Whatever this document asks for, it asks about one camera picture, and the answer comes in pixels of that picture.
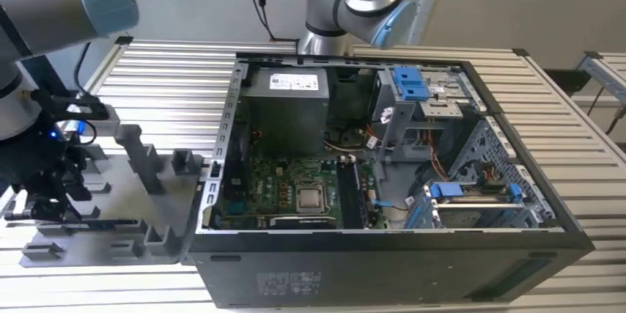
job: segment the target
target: aluminum profile rail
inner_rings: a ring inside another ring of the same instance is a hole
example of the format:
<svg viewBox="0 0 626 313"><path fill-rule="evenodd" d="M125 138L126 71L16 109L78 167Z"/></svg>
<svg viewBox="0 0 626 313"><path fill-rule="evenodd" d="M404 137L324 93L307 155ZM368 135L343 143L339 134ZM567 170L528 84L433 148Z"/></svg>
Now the aluminum profile rail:
<svg viewBox="0 0 626 313"><path fill-rule="evenodd" d="M153 143L160 152L192 148L209 158L235 53L293 50L292 45L273 43L134 40L113 47L88 89L114 106L121 121L141 125L144 143ZM626 54L619 55L626 71ZM307 312L626 312L626 156L532 59L511 50L399 47L379 51L359 45L355 56L471 62L596 250L510 305L341 307ZM122 152L108 137L97 143L109 153ZM94 312L108 311L114 304L142 312L158 307L217 311L193 267L22 269L20 248L33 234L33 226L2 229L0 224L1 307Z"/></svg>

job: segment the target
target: gray robot arm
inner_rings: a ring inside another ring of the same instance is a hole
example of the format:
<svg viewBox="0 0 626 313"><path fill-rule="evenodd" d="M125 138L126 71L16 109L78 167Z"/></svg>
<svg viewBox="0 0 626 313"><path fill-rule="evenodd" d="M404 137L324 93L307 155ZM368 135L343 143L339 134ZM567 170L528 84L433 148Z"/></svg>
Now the gray robot arm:
<svg viewBox="0 0 626 313"><path fill-rule="evenodd" d="M94 97L53 97L22 77L16 62L134 26L134 0L0 0L0 178L28 191L25 218L78 217L68 194L90 199L80 171L80 141L57 129L64 119L105 119ZM82 104L90 112L68 112Z"/></svg>
<svg viewBox="0 0 626 313"><path fill-rule="evenodd" d="M411 26L415 8L412 0L307 0L299 53L351 54L348 34L376 48L393 47Z"/></svg>

